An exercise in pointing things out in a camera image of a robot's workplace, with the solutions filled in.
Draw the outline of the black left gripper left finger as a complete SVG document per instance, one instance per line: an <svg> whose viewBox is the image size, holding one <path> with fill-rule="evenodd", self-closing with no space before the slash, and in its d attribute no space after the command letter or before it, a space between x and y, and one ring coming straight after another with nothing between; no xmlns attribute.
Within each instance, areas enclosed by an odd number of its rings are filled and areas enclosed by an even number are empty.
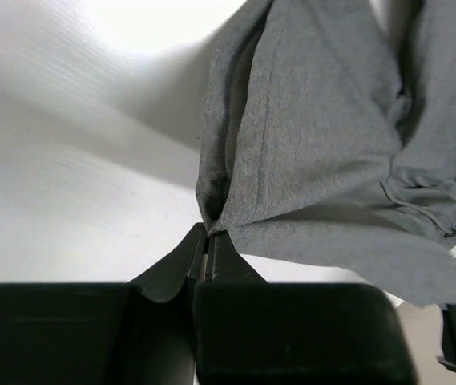
<svg viewBox="0 0 456 385"><path fill-rule="evenodd" d="M194 261L201 263L206 240L204 225L194 224L169 254L129 281L129 285L150 302L172 301L186 285Z"/></svg>

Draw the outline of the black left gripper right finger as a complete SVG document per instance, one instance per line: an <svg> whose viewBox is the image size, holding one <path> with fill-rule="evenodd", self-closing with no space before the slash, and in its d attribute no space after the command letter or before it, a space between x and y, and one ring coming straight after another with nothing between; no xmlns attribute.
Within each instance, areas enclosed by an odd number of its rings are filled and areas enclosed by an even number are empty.
<svg viewBox="0 0 456 385"><path fill-rule="evenodd" d="M266 283L235 249L227 232L208 239L205 281L215 283Z"/></svg>

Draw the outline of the grey cotton shorts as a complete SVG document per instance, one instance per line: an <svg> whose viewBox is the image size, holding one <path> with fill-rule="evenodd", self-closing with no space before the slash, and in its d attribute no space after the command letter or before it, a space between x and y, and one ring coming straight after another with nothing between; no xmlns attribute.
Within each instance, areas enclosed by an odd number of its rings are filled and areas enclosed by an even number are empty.
<svg viewBox="0 0 456 385"><path fill-rule="evenodd" d="M456 305L456 1L395 51L367 1L248 1L212 53L196 198L243 254Z"/></svg>

